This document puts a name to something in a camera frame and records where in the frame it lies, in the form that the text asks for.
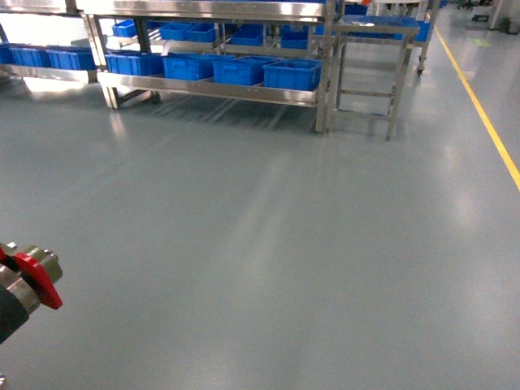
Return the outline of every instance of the gray floor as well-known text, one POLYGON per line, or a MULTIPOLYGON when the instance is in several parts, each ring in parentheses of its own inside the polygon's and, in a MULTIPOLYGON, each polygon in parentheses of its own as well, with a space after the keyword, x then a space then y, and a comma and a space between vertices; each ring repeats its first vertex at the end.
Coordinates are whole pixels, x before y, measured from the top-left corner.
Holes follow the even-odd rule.
MULTIPOLYGON (((520 41, 464 15, 440 30, 520 162, 520 41)), ((11 389, 518 389, 518 190, 436 37, 406 85, 388 143, 303 108, 2 89, 0 237, 65 271, 0 347, 11 389)))

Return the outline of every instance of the plastic storage bin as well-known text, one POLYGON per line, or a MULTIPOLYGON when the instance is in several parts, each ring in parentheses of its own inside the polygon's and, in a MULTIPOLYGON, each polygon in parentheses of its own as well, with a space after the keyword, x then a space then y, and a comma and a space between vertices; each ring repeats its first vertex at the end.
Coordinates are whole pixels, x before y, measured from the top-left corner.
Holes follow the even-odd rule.
POLYGON ((249 56, 213 62, 215 83, 255 85, 263 82, 263 66, 279 58, 249 56))
POLYGON ((108 70, 130 76, 156 76, 164 73, 160 54, 119 52, 105 55, 108 70))
POLYGON ((281 30, 280 45, 284 49, 306 49, 308 44, 309 28, 307 26, 300 30, 291 26, 283 26, 281 30))
POLYGON ((344 9, 345 15, 366 15, 368 6, 362 6, 361 4, 347 4, 344 9))
POLYGON ((161 28, 162 26, 166 26, 170 22, 161 22, 158 20, 146 20, 146 24, 148 24, 148 29, 153 28, 161 28))
POLYGON ((88 47, 64 47, 47 50, 50 56, 50 66, 56 69, 73 71, 94 71, 96 64, 88 47))
POLYGON ((163 57, 164 76, 167 79, 200 80, 213 76, 213 62, 218 55, 172 54, 163 57))
POLYGON ((188 30, 193 27, 193 23, 168 23, 159 29, 162 39, 173 41, 187 41, 188 30))
POLYGON ((215 25, 212 23, 196 24, 188 30, 188 39, 190 41, 213 42, 215 38, 215 25))
MULTIPOLYGON (((430 31, 430 23, 428 22, 417 22, 419 25, 419 32, 415 36, 415 41, 425 42, 428 38, 428 33, 430 31)), ((403 34, 395 34, 394 39, 397 41, 402 41, 403 34)))
POLYGON ((264 87, 312 91, 321 78, 321 61, 289 59, 265 65, 264 87))
POLYGON ((430 23, 428 22, 417 22, 419 25, 419 32, 415 36, 415 41, 425 42, 428 38, 428 33, 430 32, 430 23))
POLYGON ((14 64, 15 57, 11 53, 11 45, 8 43, 0 43, 0 64, 14 64))
POLYGON ((231 36, 232 45, 261 46, 263 44, 263 26, 245 24, 231 36))
POLYGON ((15 63, 23 67, 50 67, 49 48, 45 47, 11 47, 15 63))
POLYGON ((114 24, 112 32, 116 37, 131 38, 137 35, 136 24, 133 20, 125 20, 124 22, 114 24))
POLYGON ((323 35, 325 33, 325 26, 316 26, 316 29, 314 30, 314 33, 316 35, 323 35))

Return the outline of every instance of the metal shelf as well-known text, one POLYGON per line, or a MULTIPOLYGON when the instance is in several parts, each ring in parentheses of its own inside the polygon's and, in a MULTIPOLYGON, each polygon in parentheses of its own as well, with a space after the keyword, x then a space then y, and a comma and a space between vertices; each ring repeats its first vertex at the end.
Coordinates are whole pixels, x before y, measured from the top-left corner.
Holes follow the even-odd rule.
MULTIPOLYGON (((368 43, 372 45, 401 46, 401 40, 384 39, 384 38, 365 38, 365 37, 348 37, 348 42, 352 43, 368 43)), ((415 41, 414 47, 424 47, 424 42, 415 41)))
MULTIPOLYGON (((138 44, 139 39, 137 37, 133 38, 123 38, 123 37, 110 37, 117 41, 120 45, 133 45, 138 44)), ((189 51, 192 50, 194 52, 210 52, 214 51, 217 45, 220 43, 219 41, 214 41, 212 43, 207 42, 193 42, 193 41, 167 41, 164 39, 150 39, 149 43, 152 46, 165 46, 169 44, 170 50, 179 50, 179 51, 189 51)))
POLYGON ((86 15, 300 21, 305 23, 323 20, 326 12, 325 4, 306 2, 77 0, 77 5, 86 15))
POLYGON ((75 0, 0 0, 0 12, 79 15, 75 0))
POLYGON ((309 51, 305 49, 283 49, 273 46, 244 46, 226 44, 224 51, 226 54, 270 55, 289 59, 307 59, 319 57, 312 52, 309 54, 309 51))
POLYGON ((65 71, 49 67, 21 67, 18 65, 0 65, 0 76, 34 77, 37 79, 76 81, 90 84, 97 81, 96 71, 65 71))
POLYGON ((126 86, 150 91, 186 93, 292 106, 315 107, 317 104, 316 91, 264 88, 259 85, 216 84, 212 82, 212 79, 186 81, 162 77, 126 76, 108 72, 99 72, 97 79, 103 87, 110 88, 126 86))

